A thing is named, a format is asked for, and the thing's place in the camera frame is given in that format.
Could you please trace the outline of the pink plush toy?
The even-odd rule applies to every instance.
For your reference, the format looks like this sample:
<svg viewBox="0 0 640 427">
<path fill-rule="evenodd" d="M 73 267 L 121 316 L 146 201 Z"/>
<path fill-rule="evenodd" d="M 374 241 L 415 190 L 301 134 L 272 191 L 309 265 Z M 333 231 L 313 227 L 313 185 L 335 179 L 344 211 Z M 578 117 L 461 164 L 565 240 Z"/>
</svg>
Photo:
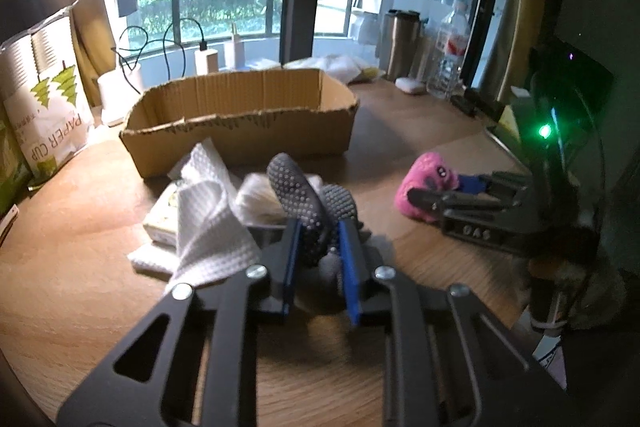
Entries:
<svg viewBox="0 0 640 427">
<path fill-rule="evenodd" d="M 452 191 L 459 187 L 459 175 L 451 169 L 437 152 L 427 152 L 416 158 L 398 187 L 394 198 L 396 209 L 405 217 L 433 223 L 437 221 L 434 210 L 422 210 L 408 199 L 412 188 L 424 188 L 435 192 Z"/>
</svg>

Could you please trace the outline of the grey dotted sock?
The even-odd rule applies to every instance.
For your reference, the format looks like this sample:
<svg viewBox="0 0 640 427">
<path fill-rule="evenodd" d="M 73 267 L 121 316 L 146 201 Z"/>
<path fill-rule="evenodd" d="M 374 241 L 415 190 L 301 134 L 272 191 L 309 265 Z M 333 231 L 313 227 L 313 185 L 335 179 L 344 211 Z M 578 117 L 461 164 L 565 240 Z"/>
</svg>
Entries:
<svg viewBox="0 0 640 427">
<path fill-rule="evenodd" d="M 267 176 L 285 214 L 302 225 L 297 254 L 298 300 L 321 313 L 341 309 L 344 298 L 338 222 L 352 221 L 362 243 L 371 237 L 359 220 L 352 193 L 336 184 L 314 188 L 285 153 L 270 160 Z"/>
</svg>

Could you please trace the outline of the white textured cloth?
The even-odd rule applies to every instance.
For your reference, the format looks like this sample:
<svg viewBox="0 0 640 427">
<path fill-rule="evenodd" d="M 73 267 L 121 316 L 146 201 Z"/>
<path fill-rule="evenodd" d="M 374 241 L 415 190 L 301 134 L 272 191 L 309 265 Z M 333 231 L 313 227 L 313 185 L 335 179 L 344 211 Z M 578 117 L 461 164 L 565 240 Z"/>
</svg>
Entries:
<svg viewBox="0 0 640 427">
<path fill-rule="evenodd" d="M 277 232 L 288 219 L 267 176 L 233 176 L 209 139 L 180 159 L 168 178 L 184 181 L 177 247 L 150 239 L 128 255 L 137 272 L 167 277 L 168 291 L 216 283 L 247 268 L 258 260 L 260 234 Z"/>
</svg>

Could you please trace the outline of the yellow tissue pack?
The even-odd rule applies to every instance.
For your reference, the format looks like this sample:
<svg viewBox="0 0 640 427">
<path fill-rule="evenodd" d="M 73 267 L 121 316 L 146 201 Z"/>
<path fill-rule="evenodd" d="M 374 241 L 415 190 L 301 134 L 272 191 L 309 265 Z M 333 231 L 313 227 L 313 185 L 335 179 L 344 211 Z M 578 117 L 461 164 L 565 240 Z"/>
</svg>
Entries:
<svg viewBox="0 0 640 427">
<path fill-rule="evenodd" d="M 513 140 L 518 143 L 521 142 L 520 132 L 518 131 L 518 123 L 516 122 L 516 118 L 511 105 L 504 106 L 504 109 L 498 121 L 498 126 Z"/>
</svg>

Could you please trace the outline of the white earbuds case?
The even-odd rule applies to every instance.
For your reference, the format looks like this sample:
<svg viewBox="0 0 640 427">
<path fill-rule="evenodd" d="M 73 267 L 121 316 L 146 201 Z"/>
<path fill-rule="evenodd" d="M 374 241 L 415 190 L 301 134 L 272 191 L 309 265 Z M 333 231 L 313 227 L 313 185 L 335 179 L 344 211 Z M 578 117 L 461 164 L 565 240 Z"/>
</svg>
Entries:
<svg viewBox="0 0 640 427">
<path fill-rule="evenodd" d="M 425 84 L 409 77 L 399 77 L 395 80 L 395 87 L 408 95 L 421 95 L 426 92 Z"/>
</svg>

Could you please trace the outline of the small tissue packet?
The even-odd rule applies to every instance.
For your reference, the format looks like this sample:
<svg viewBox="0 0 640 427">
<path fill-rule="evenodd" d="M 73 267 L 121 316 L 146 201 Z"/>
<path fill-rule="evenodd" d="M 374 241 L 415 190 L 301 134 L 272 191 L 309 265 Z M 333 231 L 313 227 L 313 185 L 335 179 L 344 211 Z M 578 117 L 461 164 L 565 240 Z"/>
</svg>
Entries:
<svg viewBox="0 0 640 427">
<path fill-rule="evenodd" d="M 177 247 L 178 193 L 183 185 L 183 180 L 171 181 L 145 216 L 142 227 L 153 242 Z"/>
</svg>

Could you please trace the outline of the steel thermos tumbler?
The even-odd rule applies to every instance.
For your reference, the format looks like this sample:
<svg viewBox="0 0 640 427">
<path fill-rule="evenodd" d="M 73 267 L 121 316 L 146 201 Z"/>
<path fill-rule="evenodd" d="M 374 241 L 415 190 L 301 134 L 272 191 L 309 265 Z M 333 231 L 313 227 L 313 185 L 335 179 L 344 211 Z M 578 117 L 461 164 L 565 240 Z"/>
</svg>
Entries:
<svg viewBox="0 0 640 427">
<path fill-rule="evenodd" d="M 407 77 L 421 35 L 420 13 L 391 9 L 384 15 L 380 69 L 387 80 Z"/>
</svg>

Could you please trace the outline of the brown cardboard box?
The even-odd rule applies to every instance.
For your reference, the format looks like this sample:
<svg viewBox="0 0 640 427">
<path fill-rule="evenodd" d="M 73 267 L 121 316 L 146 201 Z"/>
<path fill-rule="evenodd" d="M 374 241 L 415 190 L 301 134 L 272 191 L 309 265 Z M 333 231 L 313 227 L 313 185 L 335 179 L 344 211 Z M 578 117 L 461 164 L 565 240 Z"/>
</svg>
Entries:
<svg viewBox="0 0 640 427">
<path fill-rule="evenodd" d="M 171 80 L 134 104 L 120 141 L 141 178 L 163 176 L 210 140 L 229 167 L 341 155 L 349 148 L 357 95 L 320 69 L 217 72 Z"/>
</svg>

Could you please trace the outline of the small pink white knife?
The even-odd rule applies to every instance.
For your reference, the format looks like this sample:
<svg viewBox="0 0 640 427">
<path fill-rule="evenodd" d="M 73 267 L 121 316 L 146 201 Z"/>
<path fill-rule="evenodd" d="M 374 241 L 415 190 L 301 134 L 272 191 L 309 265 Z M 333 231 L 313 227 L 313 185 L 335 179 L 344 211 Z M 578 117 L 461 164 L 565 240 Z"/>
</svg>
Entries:
<svg viewBox="0 0 640 427">
<path fill-rule="evenodd" d="M 6 214 L 0 220 L 0 245 L 6 240 L 6 236 L 8 236 L 9 231 L 14 225 L 14 222 L 20 215 L 20 208 L 17 205 L 12 205 L 11 208 L 6 212 Z"/>
</svg>

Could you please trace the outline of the green yellow snack bag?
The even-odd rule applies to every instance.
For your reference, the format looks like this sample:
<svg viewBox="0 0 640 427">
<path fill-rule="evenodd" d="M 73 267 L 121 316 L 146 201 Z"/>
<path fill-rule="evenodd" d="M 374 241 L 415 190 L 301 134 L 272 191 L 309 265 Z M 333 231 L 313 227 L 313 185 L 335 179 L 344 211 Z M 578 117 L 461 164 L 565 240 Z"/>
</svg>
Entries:
<svg viewBox="0 0 640 427">
<path fill-rule="evenodd" d="M 17 143 L 3 103 L 0 103 L 0 110 L 0 213 L 4 217 L 24 192 L 32 173 Z"/>
</svg>

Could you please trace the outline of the white plug charger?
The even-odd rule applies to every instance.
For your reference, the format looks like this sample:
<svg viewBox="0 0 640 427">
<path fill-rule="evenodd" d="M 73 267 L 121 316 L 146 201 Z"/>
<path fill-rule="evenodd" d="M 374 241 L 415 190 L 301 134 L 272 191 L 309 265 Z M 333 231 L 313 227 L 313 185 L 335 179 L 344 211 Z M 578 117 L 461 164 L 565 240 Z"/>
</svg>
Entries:
<svg viewBox="0 0 640 427">
<path fill-rule="evenodd" d="M 224 43 L 224 62 L 228 69 L 240 70 L 245 67 L 244 42 L 235 22 L 231 23 L 230 39 Z"/>
</svg>

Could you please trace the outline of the white charger adapter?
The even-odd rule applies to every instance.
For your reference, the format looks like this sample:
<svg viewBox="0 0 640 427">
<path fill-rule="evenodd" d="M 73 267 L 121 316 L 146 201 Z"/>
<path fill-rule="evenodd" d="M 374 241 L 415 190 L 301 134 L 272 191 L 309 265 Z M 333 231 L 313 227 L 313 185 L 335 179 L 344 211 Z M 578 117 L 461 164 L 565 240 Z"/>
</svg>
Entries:
<svg viewBox="0 0 640 427">
<path fill-rule="evenodd" d="M 216 49 L 194 52 L 195 75 L 205 76 L 219 72 L 218 51 Z"/>
</svg>

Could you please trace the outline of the white desk lamp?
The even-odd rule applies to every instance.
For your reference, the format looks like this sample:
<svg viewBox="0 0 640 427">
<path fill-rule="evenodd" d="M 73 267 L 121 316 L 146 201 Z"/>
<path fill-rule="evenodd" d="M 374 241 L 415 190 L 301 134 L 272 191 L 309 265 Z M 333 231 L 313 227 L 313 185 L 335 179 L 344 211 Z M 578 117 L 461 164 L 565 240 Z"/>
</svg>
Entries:
<svg viewBox="0 0 640 427">
<path fill-rule="evenodd" d="M 140 67 L 126 61 L 130 17 L 118 16 L 116 0 L 73 0 L 72 33 L 80 78 L 96 120 L 115 127 L 142 92 Z"/>
</svg>

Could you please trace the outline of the paper cup package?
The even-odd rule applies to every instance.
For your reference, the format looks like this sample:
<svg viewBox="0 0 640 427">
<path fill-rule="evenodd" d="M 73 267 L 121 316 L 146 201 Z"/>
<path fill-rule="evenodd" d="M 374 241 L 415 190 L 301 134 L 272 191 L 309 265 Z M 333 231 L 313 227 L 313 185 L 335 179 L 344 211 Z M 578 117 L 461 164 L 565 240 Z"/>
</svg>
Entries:
<svg viewBox="0 0 640 427">
<path fill-rule="evenodd" d="M 74 50 L 72 9 L 1 45 L 1 100 L 35 185 L 85 148 L 94 123 Z"/>
</svg>

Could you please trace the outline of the balcony railing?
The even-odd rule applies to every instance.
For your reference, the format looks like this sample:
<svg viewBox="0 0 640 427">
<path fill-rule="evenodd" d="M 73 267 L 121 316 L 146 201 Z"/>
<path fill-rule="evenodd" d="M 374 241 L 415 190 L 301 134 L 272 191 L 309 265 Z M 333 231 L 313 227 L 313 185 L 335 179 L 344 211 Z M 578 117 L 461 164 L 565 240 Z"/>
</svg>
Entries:
<svg viewBox="0 0 640 427">
<path fill-rule="evenodd" d="M 149 54 L 178 42 L 190 46 L 203 39 L 221 42 L 231 34 L 231 23 L 249 39 L 280 36 L 282 0 L 139 0 L 130 17 L 131 54 Z M 347 38 L 363 12 L 376 12 L 378 0 L 318 0 L 314 34 Z"/>
</svg>

